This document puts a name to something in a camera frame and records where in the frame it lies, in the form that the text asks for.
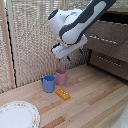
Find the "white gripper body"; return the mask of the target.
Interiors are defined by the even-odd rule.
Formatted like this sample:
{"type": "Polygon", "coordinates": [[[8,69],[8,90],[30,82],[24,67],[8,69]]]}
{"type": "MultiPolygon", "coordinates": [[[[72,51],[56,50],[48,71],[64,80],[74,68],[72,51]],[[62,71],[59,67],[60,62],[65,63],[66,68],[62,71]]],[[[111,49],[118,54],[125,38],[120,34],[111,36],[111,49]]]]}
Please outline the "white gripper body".
{"type": "Polygon", "coordinates": [[[74,50],[82,47],[87,42],[87,38],[85,35],[82,36],[79,43],[69,46],[64,46],[62,44],[56,46],[52,49],[52,52],[56,55],[58,59],[68,55],[69,53],[73,52],[74,50]]]}

